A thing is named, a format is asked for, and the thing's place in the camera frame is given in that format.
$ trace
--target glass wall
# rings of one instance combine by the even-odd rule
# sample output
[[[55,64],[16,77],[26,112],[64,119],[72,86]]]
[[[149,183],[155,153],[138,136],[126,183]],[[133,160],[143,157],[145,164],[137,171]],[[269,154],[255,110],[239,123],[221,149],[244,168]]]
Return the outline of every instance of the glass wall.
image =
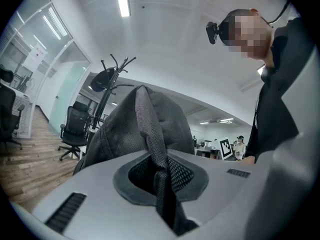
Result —
[[[94,115],[96,112],[96,108],[98,106],[98,103],[93,101],[92,99],[87,98],[86,96],[82,95],[82,94],[78,94],[78,96],[76,97],[76,102],[80,102],[85,104],[88,107],[88,112],[90,115]]]
[[[24,0],[5,27],[0,37],[0,65],[11,70],[14,79],[1,83],[16,93],[14,115],[18,114],[19,105],[25,105],[18,137],[30,138],[33,111],[42,84],[58,71],[60,64],[55,61],[72,41],[50,0]],[[82,67],[87,68],[88,60],[82,60],[85,61]]]

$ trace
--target black office chair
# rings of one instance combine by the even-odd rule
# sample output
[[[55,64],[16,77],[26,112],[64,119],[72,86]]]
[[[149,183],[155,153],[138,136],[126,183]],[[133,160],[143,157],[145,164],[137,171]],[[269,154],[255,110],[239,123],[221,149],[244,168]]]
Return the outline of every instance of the black office chair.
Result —
[[[0,66],[0,76],[8,83],[12,82],[14,78],[13,72],[4,69],[2,65]],[[12,133],[19,129],[21,113],[25,109],[25,105],[22,104],[18,107],[19,115],[12,114],[15,99],[15,91],[0,83],[0,143],[4,143],[6,149],[7,142],[18,144],[22,150],[22,144],[12,139]]]
[[[77,154],[77,152],[80,152],[79,147],[87,145],[86,135],[88,120],[90,118],[88,107],[85,104],[76,101],[73,106],[68,107],[67,113],[66,124],[60,125],[60,138],[63,143],[70,145],[71,147],[58,147],[58,150],[68,150],[59,158],[60,161],[62,161],[63,157],[69,153],[74,154],[79,159]]]

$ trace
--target white wall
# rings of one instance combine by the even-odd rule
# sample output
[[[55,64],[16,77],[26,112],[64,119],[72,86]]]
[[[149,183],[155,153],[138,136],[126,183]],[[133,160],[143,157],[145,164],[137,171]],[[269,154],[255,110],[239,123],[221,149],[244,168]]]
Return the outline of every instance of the white wall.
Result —
[[[187,118],[190,131],[192,134],[192,137],[195,136],[197,140],[205,139],[206,137],[206,127],[203,125],[199,125],[198,123],[195,123]]]
[[[58,91],[74,64],[74,61],[63,62],[58,67],[54,67],[57,72],[51,78],[47,77],[43,83],[36,104],[40,106],[48,119],[50,118]]]
[[[230,124],[215,123],[206,126],[205,137],[206,140],[213,141],[214,139],[220,139],[228,137],[230,142],[234,142],[238,136],[242,135],[244,137],[243,142],[248,144],[251,126],[238,126],[235,127]]]

